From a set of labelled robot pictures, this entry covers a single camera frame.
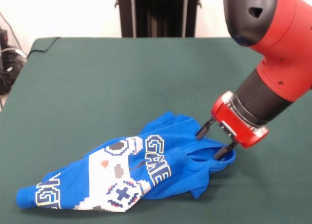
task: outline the blue shirt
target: blue shirt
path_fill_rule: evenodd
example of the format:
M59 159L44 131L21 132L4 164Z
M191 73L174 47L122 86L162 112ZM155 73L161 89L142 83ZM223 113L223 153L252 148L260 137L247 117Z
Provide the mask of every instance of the blue shirt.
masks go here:
M40 183L21 188L16 202L20 208L125 212L140 199L185 192L198 198L208 187L209 175L235 160L235 151L215 160L224 144L197 141L199 127L191 117L167 112L138 135L107 141Z

